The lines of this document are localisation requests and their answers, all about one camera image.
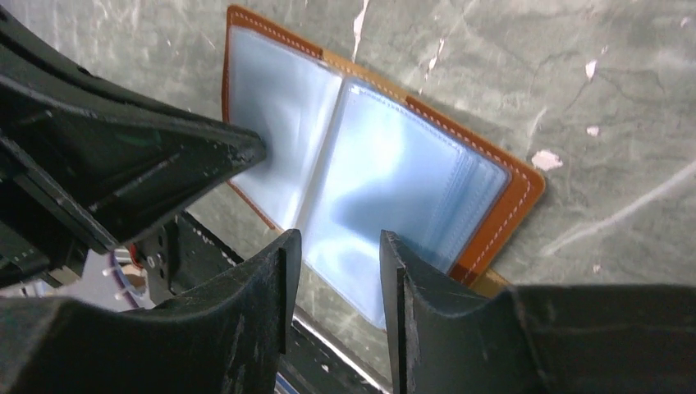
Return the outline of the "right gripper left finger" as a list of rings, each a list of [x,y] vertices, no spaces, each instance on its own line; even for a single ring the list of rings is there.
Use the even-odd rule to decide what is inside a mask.
[[[66,297],[1,302],[4,393],[271,393],[286,350],[301,234],[152,309]]]

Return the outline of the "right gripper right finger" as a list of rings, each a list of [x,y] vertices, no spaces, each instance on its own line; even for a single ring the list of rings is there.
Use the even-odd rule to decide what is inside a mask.
[[[491,299],[383,231],[397,393],[692,393],[695,289],[509,286]]]

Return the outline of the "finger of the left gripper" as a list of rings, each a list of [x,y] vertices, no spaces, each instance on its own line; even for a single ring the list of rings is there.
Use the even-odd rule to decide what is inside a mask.
[[[137,241],[265,156],[257,133],[97,77],[2,12],[2,286]]]

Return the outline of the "brown leather card holder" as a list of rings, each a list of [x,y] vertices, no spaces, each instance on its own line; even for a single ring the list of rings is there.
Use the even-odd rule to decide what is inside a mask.
[[[382,231],[492,297],[506,281],[488,266],[545,189],[530,165],[389,80],[238,5],[222,115],[267,148],[231,188],[270,227],[299,229],[304,262],[376,328]]]

